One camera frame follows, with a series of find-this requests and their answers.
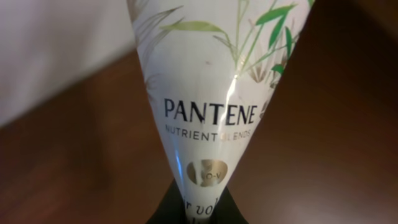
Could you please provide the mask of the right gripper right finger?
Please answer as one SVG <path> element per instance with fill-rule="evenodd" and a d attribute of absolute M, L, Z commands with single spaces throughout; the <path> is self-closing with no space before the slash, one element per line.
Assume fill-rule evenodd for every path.
<path fill-rule="evenodd" d="M 211 224 L 248 224 L 227 187 L 211 216 Z"/>

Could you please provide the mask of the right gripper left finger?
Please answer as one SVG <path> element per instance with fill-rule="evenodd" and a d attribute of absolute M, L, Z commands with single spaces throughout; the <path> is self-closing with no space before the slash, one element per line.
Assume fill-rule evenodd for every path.
<path fill-rule="evenodd" d="M 172 181 L 154 214 L 146 224 L 186 224 L 183 198 L 175 180 Z"/>

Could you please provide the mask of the white Pantene tube gold cap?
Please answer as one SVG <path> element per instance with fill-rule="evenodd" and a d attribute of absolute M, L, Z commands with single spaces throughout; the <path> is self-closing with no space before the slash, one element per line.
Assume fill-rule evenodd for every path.
<path fill-rule="evenodd" d="M 309 0 L 128 0 L 188 223 L 208 223 L 297 45 Z"/>

